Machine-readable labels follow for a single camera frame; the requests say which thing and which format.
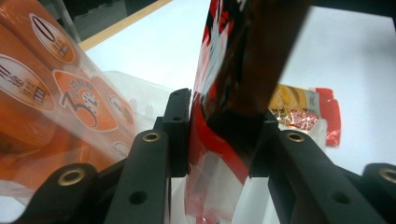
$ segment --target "packaging bag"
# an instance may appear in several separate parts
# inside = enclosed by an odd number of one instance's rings
[[[191,108],[190,223],[231,223],[309,1],[212,0]]]
[[[1,0],[0,39],[0,196],[26,204],[66,164],[126,158],[131,107],[38,1]]]

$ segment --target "red and black package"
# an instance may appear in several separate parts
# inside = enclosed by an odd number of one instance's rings
[[[229,223],[307,1],[212,0],[191,109],[190,223]]]

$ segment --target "plastic wrapper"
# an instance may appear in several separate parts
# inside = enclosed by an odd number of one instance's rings
[[[212,0],[191,106],[185,211],[231,223],[308,1]]]
[[[279,121],[279,128],[282,130],[292,129],[312,134],[311,131],[319,120],[325,119],[327,122],[326,145],[335,147],[340,143],[340,110],[330,89],[304,90],[278,85],[268,108]]]
[[[27,204],[66,164],[128,155],[131,107],[46,9],[0,1],[0,34],[0,196]]]

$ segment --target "orange snack bag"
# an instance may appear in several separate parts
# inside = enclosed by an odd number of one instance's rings
[[[0,11],[0,180],[37,189],[66,164],[124,159],[133,112],[102,72],[38,1]]]

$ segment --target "black plastic bracket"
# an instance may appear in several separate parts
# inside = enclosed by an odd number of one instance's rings
[[[161,130],[134,139],[105,223],[169,223],[168,136]]]
[[[276,156],[269,188],[281,223],[386,223],[308,135],[280,132]]]

